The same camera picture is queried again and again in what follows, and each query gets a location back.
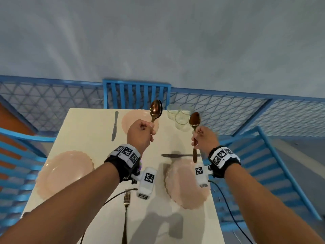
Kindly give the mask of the person's left hand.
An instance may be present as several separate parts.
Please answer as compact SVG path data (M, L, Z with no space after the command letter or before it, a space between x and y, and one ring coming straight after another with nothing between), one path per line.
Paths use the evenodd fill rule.
M154 123L137 120L127 133L127 143L135 147L141 156L151 143L150 128L154 128Z

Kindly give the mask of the person's right hand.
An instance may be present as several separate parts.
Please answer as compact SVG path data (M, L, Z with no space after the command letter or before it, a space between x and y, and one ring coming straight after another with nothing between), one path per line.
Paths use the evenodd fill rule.
M197 137L198 145L200 146L200 151L202 151L206 156L209 156L212 150L220 147L217 135L205 126L197 127L195 132L200 132L200 136Z

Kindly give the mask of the copper spoon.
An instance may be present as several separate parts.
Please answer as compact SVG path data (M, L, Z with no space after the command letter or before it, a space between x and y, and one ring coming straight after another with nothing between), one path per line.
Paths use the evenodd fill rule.
M154 123L154 121L156 119L158 119L163 112L163 105L161 100L156 99L151 103L150 109L149 109L149 113L151 116L151 123Z
M189 124L190 126L193 128L193 132L195 133L197 127L200 125L201 123L201 117L200 117L200 114L196 111L196 112L193 112L190 116L190 119L189 119ZM198 159L198 156L197 156L197 150L195 148L193 148L193 162L194 163L197 163L197 159Z

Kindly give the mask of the person's left forearm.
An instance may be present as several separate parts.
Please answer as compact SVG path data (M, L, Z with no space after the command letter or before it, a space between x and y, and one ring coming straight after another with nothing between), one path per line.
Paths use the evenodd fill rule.
M104 163L33 209L0 244L76 244L119 183L115 165Z

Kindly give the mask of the person's right forearm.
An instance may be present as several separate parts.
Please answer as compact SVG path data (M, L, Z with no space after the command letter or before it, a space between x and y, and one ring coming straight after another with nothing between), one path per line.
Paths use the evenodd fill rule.
M241 165L230 165L225 181L257 244L325 244L299 215Z

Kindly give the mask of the pink scalloped plate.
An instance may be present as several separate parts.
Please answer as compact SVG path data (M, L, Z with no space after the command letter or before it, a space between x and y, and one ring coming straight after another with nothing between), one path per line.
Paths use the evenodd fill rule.
M152 118L149 110L128 110L121 120L122 129L125 134L128 133L128 130L131 125L137 120L150 122Z
M165 172L165 188L170 198L184 209L203 206L210 195L210 186L201 188L195 179L195 164L189 159L175 160Z
M47 200L94 169L94 163L86 153L62 152L48 159L38 173L35 184L37 194L43 200Z

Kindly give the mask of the clear drinking glass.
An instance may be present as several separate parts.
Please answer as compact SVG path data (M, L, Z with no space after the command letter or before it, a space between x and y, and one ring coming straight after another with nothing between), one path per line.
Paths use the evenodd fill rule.
M190 113L186 112L178 112L175 116L175 127L177 130L182 132L188 132L191 129L191 126L189 124L190 119Z
M183 115L190 116L194 112L193 106L188 104L183 104L180 106L180 113Z
M172 103L167 106L167 117L170 120L175 120L176 115L180 112L180 107L178 104Z

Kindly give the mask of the black wristband with marker tags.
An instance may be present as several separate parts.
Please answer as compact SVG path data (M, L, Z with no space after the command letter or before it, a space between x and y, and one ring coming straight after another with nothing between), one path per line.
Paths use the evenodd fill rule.
M113 164L119 174L119 182L131 180L131 175L140 175L139 151L130 144L121 144L113 150L104 163Z
M227 168L232 164L241 165L240 158L229 148L221 145L210 151L208 159L211 163L212 176L219 179L224 178Z

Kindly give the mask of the blue mesh railing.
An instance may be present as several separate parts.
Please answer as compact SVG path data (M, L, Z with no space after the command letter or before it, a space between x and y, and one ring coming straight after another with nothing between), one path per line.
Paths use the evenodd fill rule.
M100 109L103 99L103 82L0 75L0 103L38 135L56 136L70 108ZM273 137L325 138L325 98L172 87L172 103L193 106L220 135L260 126Z

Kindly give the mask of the blue slatted chair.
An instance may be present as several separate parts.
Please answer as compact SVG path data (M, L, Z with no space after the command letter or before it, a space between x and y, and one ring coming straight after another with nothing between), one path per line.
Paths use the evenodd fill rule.
M242 167L259 183L307 222L321 221L311 201L290 173L270 139L260 127L227 138L219 138L221 145L230 148L241 159ZM246 229L239 207L224 179L209 176L211 193L223 232Z
M154 100L162 102L166 110L171 97L172 86L167 83L103 80L104 109L149 110Z
M34 143L54 143L55 139L0 128L0 236L21 219L47 160Z

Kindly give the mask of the silver fork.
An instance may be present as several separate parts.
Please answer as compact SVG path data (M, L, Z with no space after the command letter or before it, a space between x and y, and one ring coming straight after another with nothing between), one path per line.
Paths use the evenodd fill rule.
M122 242L121 244L127 244L127 210L131 203L131 193L129 190L125 190L124 192L124 231L122 236Z

